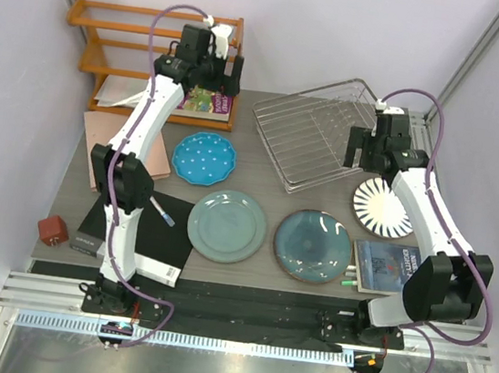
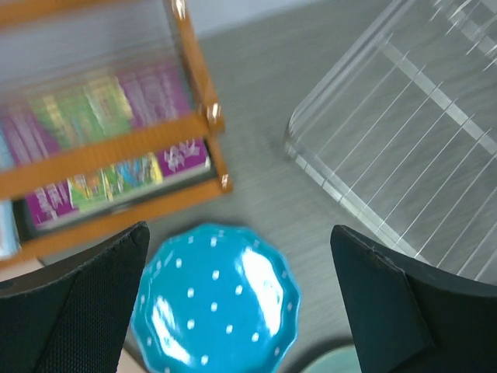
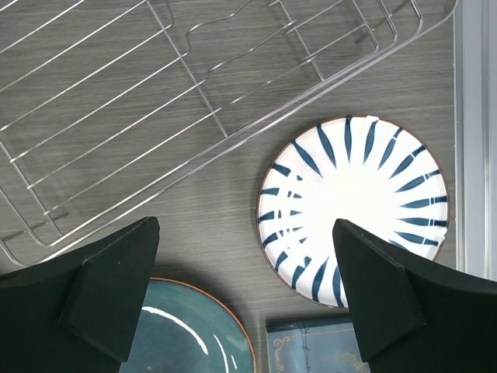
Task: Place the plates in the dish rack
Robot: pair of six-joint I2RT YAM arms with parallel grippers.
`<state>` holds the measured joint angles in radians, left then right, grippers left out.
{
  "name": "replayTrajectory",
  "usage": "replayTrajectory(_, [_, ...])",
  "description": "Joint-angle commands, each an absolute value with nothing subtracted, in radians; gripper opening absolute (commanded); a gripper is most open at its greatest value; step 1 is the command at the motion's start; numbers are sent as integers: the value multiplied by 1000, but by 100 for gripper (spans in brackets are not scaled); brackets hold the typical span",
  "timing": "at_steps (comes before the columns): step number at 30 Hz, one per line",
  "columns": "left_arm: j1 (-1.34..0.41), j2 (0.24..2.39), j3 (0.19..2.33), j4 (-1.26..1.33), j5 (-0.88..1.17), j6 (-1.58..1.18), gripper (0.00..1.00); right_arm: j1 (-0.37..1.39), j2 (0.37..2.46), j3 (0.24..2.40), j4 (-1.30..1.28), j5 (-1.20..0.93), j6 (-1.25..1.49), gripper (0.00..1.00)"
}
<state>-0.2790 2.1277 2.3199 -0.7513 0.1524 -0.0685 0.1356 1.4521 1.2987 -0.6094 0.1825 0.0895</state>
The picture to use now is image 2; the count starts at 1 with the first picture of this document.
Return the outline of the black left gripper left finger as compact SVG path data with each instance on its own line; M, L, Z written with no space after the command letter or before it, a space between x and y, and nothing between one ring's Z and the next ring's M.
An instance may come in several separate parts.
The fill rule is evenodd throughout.
M1 282L3 372L115 372L148 253L139 222Z

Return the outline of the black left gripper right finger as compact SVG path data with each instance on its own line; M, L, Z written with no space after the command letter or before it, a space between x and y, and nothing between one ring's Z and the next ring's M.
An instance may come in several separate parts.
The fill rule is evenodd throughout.
M330 245L364 372L494 372L496 287L398 253L345 225Z

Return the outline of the grey-green ceramic plate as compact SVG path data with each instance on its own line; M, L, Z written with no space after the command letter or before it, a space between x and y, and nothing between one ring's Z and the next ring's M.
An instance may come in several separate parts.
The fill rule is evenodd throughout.
M354 343L334 348L307 364L301 373L361 373Z

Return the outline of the blue polka dot plate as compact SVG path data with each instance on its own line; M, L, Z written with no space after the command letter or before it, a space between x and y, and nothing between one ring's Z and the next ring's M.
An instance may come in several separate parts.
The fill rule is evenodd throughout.
M145 266L130 327L150 372L275 372L300 303L281 252L250 228L202 224Z

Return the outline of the wire dish rack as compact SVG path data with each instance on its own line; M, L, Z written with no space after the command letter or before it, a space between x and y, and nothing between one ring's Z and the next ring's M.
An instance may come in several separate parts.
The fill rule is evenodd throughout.
M386 246L496 282L496 3L391 1L290 117L287 154Z

